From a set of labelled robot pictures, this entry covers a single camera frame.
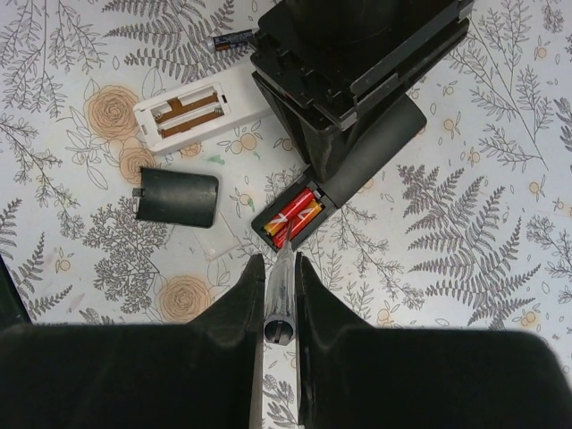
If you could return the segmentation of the white remote control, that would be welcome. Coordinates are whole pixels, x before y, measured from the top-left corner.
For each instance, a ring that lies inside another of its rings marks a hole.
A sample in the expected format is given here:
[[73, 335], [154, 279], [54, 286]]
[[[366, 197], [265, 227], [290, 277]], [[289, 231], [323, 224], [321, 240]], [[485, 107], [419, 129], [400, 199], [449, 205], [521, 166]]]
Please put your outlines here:
[[167, 155], [271, 113], [250, 63], [135, 104], [133, 113], [148, 150]]

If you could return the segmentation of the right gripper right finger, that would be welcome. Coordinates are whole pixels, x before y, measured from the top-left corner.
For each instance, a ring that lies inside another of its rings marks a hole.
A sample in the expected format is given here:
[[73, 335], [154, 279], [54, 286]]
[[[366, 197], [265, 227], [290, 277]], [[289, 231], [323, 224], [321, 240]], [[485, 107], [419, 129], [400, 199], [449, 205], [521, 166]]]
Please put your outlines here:
[[520, 331], [375, 328], [297, 256], [299, 423], [307, 428], [568, 428], [555, 355]]

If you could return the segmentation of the orange yellow AAA battery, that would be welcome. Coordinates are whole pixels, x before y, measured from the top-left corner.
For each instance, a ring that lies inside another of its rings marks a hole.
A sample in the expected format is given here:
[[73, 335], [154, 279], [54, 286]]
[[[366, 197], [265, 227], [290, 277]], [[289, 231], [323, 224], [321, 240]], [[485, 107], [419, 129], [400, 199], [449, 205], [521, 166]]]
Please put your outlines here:
[[306, 207], [299, 211], [291, 221], [278, 231], [278, 233], [273, 237], [273, 244], [277, 248], [281, 248], [287, 238], [293, 240], [322, 211], [323, 205], [312, 200]]

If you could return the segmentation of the black remote control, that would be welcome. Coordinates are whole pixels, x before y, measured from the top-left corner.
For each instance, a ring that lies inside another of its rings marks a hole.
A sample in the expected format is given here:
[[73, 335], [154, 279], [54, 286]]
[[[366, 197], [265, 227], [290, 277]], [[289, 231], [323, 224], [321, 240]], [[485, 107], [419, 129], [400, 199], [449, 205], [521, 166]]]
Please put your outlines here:
[[276, 240], [264, 227], [305, 188], [318, 193], [322, 210], [291, 239], [297, 249], [372, 179], [426, 125], [426, 118], [407, 95], [399, 97], [349, 152], [331, 179], [321, 181], [309, 166], [251, 223], [259, 238], [276, 252]]

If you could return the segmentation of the red AAA battery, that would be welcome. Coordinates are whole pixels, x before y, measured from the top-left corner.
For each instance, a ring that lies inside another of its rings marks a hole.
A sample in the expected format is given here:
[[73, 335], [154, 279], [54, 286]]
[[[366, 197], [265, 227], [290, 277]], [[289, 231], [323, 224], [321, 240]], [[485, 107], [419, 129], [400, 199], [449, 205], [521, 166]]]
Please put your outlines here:
[[302, 211], [313, 199], [315, 195], [309, 188], [304, 188], [292, 199], [278, 214], [276, 214], [265, 226], [264, 231], [270, 237], [275, 236], [281, 228], [286, 226], [295, 215]]

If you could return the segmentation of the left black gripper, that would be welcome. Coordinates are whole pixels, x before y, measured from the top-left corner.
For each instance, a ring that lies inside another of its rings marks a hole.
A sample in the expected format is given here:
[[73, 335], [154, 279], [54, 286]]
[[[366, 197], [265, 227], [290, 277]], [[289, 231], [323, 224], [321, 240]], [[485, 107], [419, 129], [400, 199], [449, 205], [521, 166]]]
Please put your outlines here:
[[251, 62], [319, 181], [340, 170], [359, 119], [407, 91], [465, 37], [472, 8], [470, 1], [281, 1], [259, 20]]

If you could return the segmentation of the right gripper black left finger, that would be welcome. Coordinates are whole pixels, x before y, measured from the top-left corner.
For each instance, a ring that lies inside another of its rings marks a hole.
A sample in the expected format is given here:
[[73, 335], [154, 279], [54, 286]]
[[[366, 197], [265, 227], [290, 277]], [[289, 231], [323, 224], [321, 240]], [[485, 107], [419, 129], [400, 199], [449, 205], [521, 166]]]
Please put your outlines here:
[[264, 294], [255, 255], [187, 324], [5, 329], [2, 427], [260, 427]]

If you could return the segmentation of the white battery cover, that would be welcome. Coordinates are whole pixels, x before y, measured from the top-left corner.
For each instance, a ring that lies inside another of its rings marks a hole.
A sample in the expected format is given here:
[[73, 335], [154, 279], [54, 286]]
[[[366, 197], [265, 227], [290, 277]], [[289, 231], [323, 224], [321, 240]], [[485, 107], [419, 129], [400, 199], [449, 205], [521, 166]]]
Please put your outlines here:
[[213, 262], [240, 246], [239, 238], [220, 211], [215, 212], [211, 227], [195, 228], [194, 234], [208, 262]]

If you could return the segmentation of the dark AAA battery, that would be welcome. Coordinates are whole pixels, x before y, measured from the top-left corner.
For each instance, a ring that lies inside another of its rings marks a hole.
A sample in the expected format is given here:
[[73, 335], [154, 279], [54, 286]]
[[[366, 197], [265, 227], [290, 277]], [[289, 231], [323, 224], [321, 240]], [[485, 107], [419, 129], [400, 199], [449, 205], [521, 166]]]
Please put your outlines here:
[[258, 28], [233, 31], [219, 36], [212, 36], [206, 40], [207, 49], [215, 54], [226, 50], [239, 49], [249, 45]]

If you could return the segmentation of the black battery cover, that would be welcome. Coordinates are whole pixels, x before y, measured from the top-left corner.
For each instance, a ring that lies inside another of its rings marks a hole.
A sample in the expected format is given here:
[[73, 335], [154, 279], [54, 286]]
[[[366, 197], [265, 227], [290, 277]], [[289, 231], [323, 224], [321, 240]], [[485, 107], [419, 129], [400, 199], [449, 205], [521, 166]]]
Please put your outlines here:
[[214, 175], [140, 168], [136, 218], [202, 229], [215, 223], [220, 182]]

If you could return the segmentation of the small screwdriver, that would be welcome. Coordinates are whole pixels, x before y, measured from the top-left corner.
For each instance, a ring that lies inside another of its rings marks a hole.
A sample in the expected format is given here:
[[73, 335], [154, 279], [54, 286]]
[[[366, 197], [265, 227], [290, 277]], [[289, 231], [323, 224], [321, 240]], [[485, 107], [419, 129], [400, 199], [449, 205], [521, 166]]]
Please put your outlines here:
[[264, 336], [268, 343], [287, 346], [296, 335], [295, 261], [290, 221], [282, 247], [269, 274], [265, 292]]

